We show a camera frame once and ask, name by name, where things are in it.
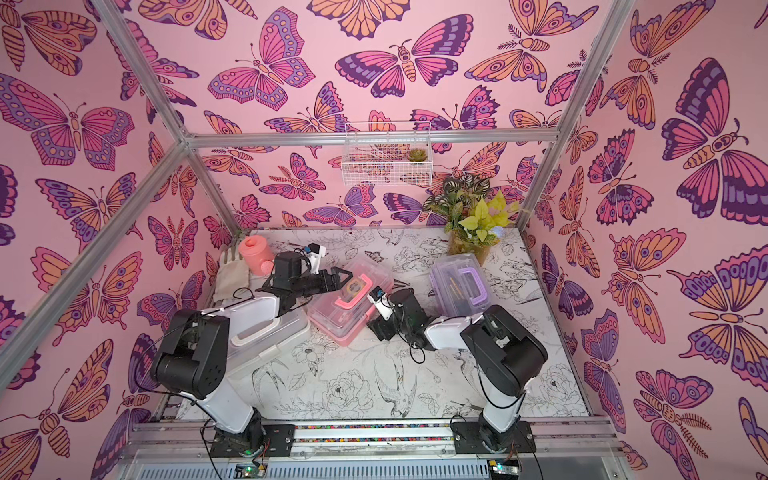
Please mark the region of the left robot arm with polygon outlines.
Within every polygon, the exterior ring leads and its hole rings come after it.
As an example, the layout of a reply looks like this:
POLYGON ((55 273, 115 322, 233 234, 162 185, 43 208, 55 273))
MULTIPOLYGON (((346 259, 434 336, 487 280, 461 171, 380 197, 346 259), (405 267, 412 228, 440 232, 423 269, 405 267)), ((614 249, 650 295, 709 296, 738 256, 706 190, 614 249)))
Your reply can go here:
POLYGON ((324 246, 311 243, 276 255, 264 283, 243 299, 208 310, 182 309, 171 318, 159 348, 142 355, 135 374, 169 394, 188 399, 213 423, 214 442, 229 453, 265 451, 262 416, 235 390, 234 370, 277 351, 308 322, 303 307, 316 296, 342 290, 351 271, 321 268, 324 246))

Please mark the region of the purple toolbox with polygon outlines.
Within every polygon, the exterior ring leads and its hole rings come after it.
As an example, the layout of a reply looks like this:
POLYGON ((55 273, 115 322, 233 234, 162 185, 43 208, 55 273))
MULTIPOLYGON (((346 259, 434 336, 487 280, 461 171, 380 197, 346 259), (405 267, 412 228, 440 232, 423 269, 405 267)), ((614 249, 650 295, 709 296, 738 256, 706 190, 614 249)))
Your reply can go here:
POLYGON ((474 254, 457 254, 435 261, 430 282, 439 312, 447 317, 471 316, 493 303, 491 289, 474 254))

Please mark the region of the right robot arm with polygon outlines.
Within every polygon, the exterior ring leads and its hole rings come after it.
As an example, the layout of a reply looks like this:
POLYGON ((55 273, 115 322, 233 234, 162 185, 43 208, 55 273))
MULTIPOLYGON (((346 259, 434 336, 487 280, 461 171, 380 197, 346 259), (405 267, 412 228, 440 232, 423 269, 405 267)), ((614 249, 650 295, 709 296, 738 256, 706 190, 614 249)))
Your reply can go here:
POLYGON ((486 400, 479 436, 492 452, 510 449, 529 383, 546 361, 544 345, 500 305, 469 316, 430 317, 411 288, 387 294, 375 287, 367 294, 378 316, 368 323, 376 337, 398 337, 423 352, 466 350, 474 357, 486 400))

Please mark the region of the white clear toolbox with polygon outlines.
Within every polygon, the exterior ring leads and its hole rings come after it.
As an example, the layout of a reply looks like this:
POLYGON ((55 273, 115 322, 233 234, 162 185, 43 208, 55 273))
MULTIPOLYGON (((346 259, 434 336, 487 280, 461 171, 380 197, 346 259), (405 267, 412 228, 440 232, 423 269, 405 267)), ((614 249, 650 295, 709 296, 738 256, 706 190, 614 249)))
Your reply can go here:
POLYGON ((279 299, 259 293, 253 299, 235 301, 221 314, 229 322, 226 378, 232 382, 290 353, 310 337, 311 327, 303 309, 277 316, 279 299))

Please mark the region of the pink toolbox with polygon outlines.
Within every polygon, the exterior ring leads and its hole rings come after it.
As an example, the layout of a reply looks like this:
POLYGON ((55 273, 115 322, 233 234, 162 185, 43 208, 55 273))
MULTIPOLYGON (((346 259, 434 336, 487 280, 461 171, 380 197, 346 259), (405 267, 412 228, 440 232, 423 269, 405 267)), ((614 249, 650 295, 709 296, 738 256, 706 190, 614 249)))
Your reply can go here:
POLYGON ((368 294, 374 287, 390 290, 391 271, 358 256, 343 266, 353 277, 339 291, 322 294, 306 308, 308 320, 340 346, 348 346, 377 312, 368 294))

